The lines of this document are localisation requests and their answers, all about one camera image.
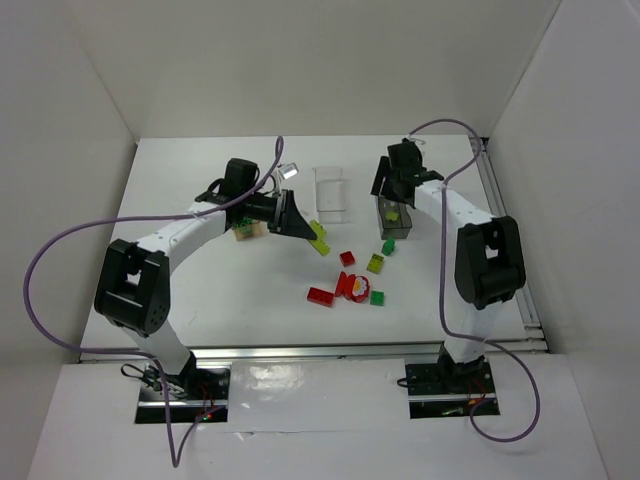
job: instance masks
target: white table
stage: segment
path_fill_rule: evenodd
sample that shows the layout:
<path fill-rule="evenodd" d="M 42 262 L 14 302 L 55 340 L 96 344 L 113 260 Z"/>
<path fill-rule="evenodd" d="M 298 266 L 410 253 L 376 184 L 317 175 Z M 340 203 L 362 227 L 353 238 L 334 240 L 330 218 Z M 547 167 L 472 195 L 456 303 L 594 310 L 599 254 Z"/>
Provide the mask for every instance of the white table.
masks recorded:
<path fill-rule="evenodd" d="M 538 379 L 542 416 L 507 445 L 481 438 L 468 418 L 410 420 L 395 383 L 402 360 L 282 363 L 269 375 L 267 364 L 246 375 L 251 367 L 239 362 L 229 422 L 198 427 L 177 470 L 165 426 L 133 423 L 139 382 L 119 365 L 66 365 L 29 478 L 605 480 L 567 360 L 522 359 Z M 506 356 L 491 364 L 501 415 L 478 423 L 497 436 L 519 433 L 533 415 L 529 382 Z M 177 442 L 186 428 L 174 426 Z"/>
<path fill-rule="evenodd" d="M 446 174 L 471 156 L 465 136 L 425 136 L 425 166 Z M 289 137 L 284 162 L 301 173 L 284 184 L 295 191 L 303 213 L 315 215 L 313 167 L 342 166 L 346 179 L 348 223 L 326 225 L 331 253 L 322 257 L 305 241 L 268 234 L 237 242 L 231 232 L 185 261 L 171 278 L 170 321 L 192 347 L 372 344 L 440 342 L 437 314 L 439 227 L 412 212 L 414 227 L 397 242 L 380 275 L 366 272 L 380 240 L 371 184 L 378 160 L 400 136 Z M 214 179 L 226 162 L 245 158 L 264 172 L 273 161 L 274 138 L 143 139 L 135 157 L 119 215 L 181 213 Z M 488 210 L 480 175 L 470 169 L 453 184 L 459 193 Z M 135 240 L 160 224 L 117 225 L 113 238 Z M 337 299 L 328 309 L 309 303 L 309 287 L 333 291 L 343 270 L 338 254 L 351 250 L 385 306 Z M 449 311 L 453 318 L 455 311 Z M 498 321 L 494 338 L 527 338 L 515 301 Z M 83 346 L 125 347 L 133 343 L 92 311 Z"/>

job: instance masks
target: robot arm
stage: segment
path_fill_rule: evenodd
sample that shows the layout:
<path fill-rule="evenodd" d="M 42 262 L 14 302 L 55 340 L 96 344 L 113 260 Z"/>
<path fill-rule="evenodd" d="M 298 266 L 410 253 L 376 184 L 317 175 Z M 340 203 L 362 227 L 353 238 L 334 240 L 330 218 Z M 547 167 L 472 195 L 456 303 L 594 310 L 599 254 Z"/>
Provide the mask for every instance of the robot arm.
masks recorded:
<path fill-rule="evenodd" d="M 443 177 L 422 166 L 422 154 L 413 142 L 388 148 L 378 166 L 372 194 L 405 203 L 442 221 Z M 488 338 L 502 305 L 525 283 L 526 274 L 516 221 L 496 218 L 447 188 L 448 264 L 455 265 L 453 281 L 465 315 L 452 330 Z M 482 364 L 485 345 L 448 337 L 441 357 L 452 374 L 466 373 Z"/>
<path fill-rule="evenodd" d="M 168 322 L 169 278 L 175 269 L 243 218 L 266 222 L 272 233 L 316 239 L 291 190 L 277 190 L 269 196 L 254 193 L 232 208 L 199 215 L 248 191 L 258 173 L 253 162 L 230 160 L 225 177 L 196 197 L 187 211 L 193 218 L 174 221 L 135 242 L 115 240 L 105 255 L 94 301 L 96 311 L 122 328 L 141 350 L 154 355 L 172 386 L 188 393 L 206 372 L 197 370 L 195 356 Z"/>

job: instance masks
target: yellow-green block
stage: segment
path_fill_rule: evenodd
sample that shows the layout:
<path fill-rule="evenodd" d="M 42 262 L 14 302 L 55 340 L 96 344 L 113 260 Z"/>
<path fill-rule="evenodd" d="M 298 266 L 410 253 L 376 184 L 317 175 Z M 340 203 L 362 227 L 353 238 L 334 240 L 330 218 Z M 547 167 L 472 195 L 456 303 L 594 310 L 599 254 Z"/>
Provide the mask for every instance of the yellow-green block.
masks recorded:
<path fill-rule="evenodd" d="M 315 232 L 318 238 L 316 238 L 315 240 L 307 240 L 307 241 L 311 244 L 313 248 L 315 248 L 318 251 L 320 255 L 322 255 L 323 257 L 328 255 L 331 249 L 329 248 L 329 245 L 327 245 L 326 242 L 324 241 L 325 237 L 327 236 L 327 231 L 319 222 L 315 220 L 311 220 L 309 222 L 309 226 L 311 227 L 311 230 Z"/>
<path fill-rule="evenodd" d="M 382 263 L 384 262 L 384 257 L 373 254 L 371 255 L 371 260 L 369 260 L 369 265 L 367 265 L 367 270 L 371 273 L 380 273 L 382 269 Z"/>

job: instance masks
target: white wall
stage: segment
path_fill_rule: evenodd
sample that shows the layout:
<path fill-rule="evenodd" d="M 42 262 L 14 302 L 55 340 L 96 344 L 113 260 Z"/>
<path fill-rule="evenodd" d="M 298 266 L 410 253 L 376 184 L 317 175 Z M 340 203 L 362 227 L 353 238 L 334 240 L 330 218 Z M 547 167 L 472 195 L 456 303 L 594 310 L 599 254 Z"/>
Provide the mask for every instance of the white wall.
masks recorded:
<path fill-rule="evenodd" d="M 32 327 L 22 277 L 36 250 L 75 223 L 113 214 L 132 137 L 52 0 L 0 3 L 0 465 L 25 478 L 60 365 L 70 357 Z M 109 232 L 72 238 L 43 262 L 35 307 L 77 342 Z"/>
<path fill-rule="evenodd" d="M 639 89 L 640 1 L 564 0 L 489 143 L 612 479 L 638 476 Z"/>
<path fill-rule="evenodd" d="M 192 137 L 488 135 L 559 0 L 67 2 L 134 135 Z"/>

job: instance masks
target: green cube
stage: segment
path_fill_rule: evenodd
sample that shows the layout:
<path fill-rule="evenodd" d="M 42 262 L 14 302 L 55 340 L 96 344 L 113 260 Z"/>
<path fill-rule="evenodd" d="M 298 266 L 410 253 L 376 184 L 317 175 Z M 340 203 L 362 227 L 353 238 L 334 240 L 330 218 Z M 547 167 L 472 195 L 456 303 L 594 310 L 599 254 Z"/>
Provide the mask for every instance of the green cube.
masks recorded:
<path fill-rule="evenodd" d="M 388 238 L 386 242 L 382 245 L 382 253 L 387 257 L 393 253 L 396 249 L 396 241 L 393 238 Z"/>
<path fill-rule="evenodd" d="M 371 305 L 384 306 L 384 292 L 371 292 Z"/>
<path fill-rule="evenodd" d="M 384 257 L 374 253 L 371 255 L 371 260 L 369 260 L 367 270 L 371 273 L 380 273 L 380 270 L 382 269 L 382 262 L 384 262 Z"/>

